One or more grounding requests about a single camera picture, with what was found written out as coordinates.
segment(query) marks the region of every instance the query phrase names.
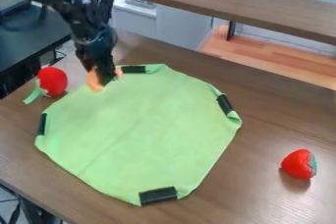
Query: red strawberry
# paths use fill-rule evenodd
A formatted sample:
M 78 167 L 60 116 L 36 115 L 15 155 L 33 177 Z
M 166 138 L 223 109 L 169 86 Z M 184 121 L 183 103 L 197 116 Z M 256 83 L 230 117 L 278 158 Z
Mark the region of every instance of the red strawberry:
M 60 69 L 47 67 L 37 75 L 39 87 L 47 91 L 47 95 L 56 96 L 64 92 L 68 85 L 67 75 Z
M 68 85 L 67 75 L 60 69 L 47 67 L 38 72 L 33 92 L 24 100 L 29 104 L 41 94 L 56 96 L 64 92 Z
M 308 180 L 316 175 L 316 160 L 307 149 L 299 149 L 290 153 L 281 162 L 281 167 L 288 174 L 299 179 Z

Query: black tape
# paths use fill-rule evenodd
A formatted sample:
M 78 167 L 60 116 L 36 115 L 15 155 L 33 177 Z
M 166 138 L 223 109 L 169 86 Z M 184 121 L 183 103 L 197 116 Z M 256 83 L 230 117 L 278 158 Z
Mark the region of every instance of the black tape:
M 123 66 L 122 71 L 125 74 L 145 74 L 145 66 Z
M 177 193 L 174 187 L 146 191 L 139 193 L 139 196 L 141 205 L 177 199 Z
M 44 136 L 46 115 L 47 115 L 46 113 L 43 113 L 39 120 L 39 125 L 38 125 L 38 130 L 37 130 L 38 136 Z
M 231 111 L 233 111 L 233 107 L 229 101 L 229 99 L 226 97 L 225 94 L 221 94 L 217 97 L 217 101 L 219 106 L 222 108 L 225 115 L 228 115 Z

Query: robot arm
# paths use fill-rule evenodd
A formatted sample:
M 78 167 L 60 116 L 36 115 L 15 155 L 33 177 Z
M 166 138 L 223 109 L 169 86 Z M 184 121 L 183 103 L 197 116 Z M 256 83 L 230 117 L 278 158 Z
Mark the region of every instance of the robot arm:
M 95 0 L 33 1 L 51 6 L 69 24 L 78 58 L 88 72 L 95 70 L 100 84 L 106 85 L 116 78 L 111 57 L 116 36 L 107 24 L 109 16 Z

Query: brown table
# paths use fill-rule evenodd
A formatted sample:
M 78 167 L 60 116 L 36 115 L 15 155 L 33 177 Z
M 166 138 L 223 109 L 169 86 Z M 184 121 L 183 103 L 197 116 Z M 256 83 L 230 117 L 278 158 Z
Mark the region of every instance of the brown table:
M 316 0 L 149 0 L 232 22 L 335 44 L 336 4 Z
M 129 64 L 165 63 L 226 92 L 243 127 L 190 196 L 135 207 L 93 190 L 34 146 L 41 112 L 55 99 L 22 100 L 32 82 L 0 102 L 0 183 L 79 224 L 334 224 L 336 105 L 334 92 L 139 36 L 122 36 Z M 84 81 L 75 57 L 58 66 L 70 89 Z M 279 170 L 298 148 L 316 156 L 317 176 L 301 181 Z

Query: plush strawberry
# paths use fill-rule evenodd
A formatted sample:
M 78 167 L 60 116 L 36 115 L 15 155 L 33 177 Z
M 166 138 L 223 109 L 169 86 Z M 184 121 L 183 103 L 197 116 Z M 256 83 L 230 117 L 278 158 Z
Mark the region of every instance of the plush strawberry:
M 47 67 L 41 69 L 37 74 L 35 89 L 24 101 L 29 104 L 37 99 L 41 94 L 46 96 L 57 96 L 62 94 L 67 88 L 67 75 L 60 69 Z
M 47 67 L 38 72 L 39 87 L 47 91 L 47 95 L 56 96 L 64 92 L 68 85 L 67 75 L 60 69 Z
M 316 160 L 307 149 L 299 149 L 290 153 L 281 162 L 281 167 L 293 177 L 308 180 L 316 175 Z

